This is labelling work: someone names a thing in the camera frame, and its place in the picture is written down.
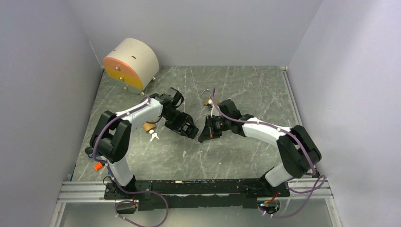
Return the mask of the black padlock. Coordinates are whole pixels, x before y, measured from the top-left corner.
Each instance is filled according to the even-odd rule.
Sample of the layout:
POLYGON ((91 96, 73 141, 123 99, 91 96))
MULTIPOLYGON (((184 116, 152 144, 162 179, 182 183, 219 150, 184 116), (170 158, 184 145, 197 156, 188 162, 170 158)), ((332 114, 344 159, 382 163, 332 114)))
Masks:
POLYGON ((199 132, 199 129, 195 125, 185 125, 184 130, 186 137, 194 139, 199 132))

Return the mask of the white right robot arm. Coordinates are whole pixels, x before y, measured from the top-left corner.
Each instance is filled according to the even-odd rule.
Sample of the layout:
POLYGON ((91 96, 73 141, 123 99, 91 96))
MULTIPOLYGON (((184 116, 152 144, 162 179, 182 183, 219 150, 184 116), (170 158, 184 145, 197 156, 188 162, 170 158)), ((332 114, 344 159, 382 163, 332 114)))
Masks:
POLYGON ((227 99, 218 105, 218 115, 208 115, 198 137, 199 142, 217 139, 224 131, 261 140, 275 146, 281 163, 268 170, 260 183, 265 196, 272 196, 279 185, 304 176, 322 159, 312 138, 301 125, 292 128, 279 127, 263 122, 250 114, 241 114, 235 103, 227 99))

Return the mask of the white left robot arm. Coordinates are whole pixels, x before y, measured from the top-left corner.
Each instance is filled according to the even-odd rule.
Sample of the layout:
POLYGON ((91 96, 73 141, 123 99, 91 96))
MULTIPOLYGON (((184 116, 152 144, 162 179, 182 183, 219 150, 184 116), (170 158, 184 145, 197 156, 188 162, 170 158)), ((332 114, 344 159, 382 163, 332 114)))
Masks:
POLYGON ((199 129, 193 118, 178 110, 183 101, 183 95, 171 87, 166 94, 154 93, 127 110, 101 114, 85 150, 106 165, 122 198, 131 198, 137 190, 136 178, 126 159, 132 130, 158 117, 165 120, 166 128, 180 136, 194 139, 197 135, 199 129))

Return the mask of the small brass padlock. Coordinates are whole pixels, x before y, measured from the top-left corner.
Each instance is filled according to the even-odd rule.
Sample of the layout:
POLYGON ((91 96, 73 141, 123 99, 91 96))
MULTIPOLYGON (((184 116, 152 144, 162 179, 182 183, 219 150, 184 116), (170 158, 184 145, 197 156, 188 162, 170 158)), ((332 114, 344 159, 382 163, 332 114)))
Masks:
POLYGON ((155 132, 155 129, 157 128, 156 124, 154 124, 153 122, 146 122, 142 125, 142 127, 144 131, 149 134, 153 134, 155 132))

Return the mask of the large brass padlock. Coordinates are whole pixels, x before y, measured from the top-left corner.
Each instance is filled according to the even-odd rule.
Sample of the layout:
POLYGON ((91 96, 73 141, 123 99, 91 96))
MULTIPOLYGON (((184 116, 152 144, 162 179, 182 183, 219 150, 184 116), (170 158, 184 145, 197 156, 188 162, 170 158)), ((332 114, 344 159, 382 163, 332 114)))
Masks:
POLYGON ((211 95, 211 90, 210 89, 205 89, 201 93, 201 96, 206 96, 206 99, 205 99, 203 105, 208 107, 208 108, 212 108, 213 104, 216 104, 216 105, 218 104, 218 100, 216 100, 216 99, 214 101, 211 100, 210 95, 211 95))

